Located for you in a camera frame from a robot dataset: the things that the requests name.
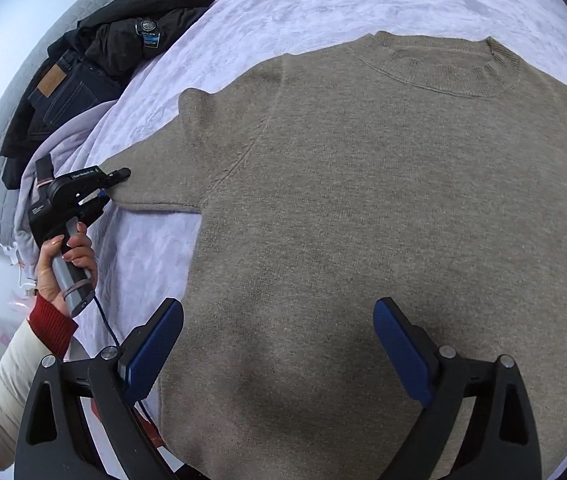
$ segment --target woman's hand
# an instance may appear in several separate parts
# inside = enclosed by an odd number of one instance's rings
[[[64,254],[64,260],[76,267],[89,270],[92,276],[92,286],[96,287],[97,263],[95,251],[91,248],[92,241],[86,235],[88,229],[82,222],[78,222],[77,231],[79,232],[68,240],[68,247],[71,249]],[[42,245],[37,263],[37,288],[42,298],[52,303],[64,316],[70,316],[57,279],[52,272],[52,258],[61,250],[63,240],[64,235],[59,235]]]

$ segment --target jeans leather label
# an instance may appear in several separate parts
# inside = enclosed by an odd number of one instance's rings
[[[37,89],[46,97],[49,98],[54,92],[54,89],[59,86],[66,76],[66,73],[59,67],[54,65],[48,73],[42,78],[37,85]]]

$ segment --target gray handle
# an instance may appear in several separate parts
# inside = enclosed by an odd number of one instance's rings
[[[52,272],[54,272],[57,284],[62,291],[62,296],[66,301],[66,305],[68,305],[71,317],[79,315],[95,297],[90,272],[86,269],[75,267],[72,263],[66,262],[62,258],[62,254],[70,250],[67,245],[68,240],[78,232],[77,222],[78,219],[76,217],[71,218],[67,222],[62,252],[52,259]]]

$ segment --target red sleeve cuff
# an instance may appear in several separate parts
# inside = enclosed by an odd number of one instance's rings
[[[28,317],[30,328],[52,354],[62,359],[68,351],[77,323],[64,316],[52,303],[37,296],[35,307]]]

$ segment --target jeans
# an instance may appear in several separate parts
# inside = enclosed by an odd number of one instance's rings
[[[83,60],[74,50],[64,52],[57,65],[66,76],[50,97],[38,88],[28,97],[36,113],[53,130],[93,106],[119,99],[123,92],[123,88],[105,72]]]

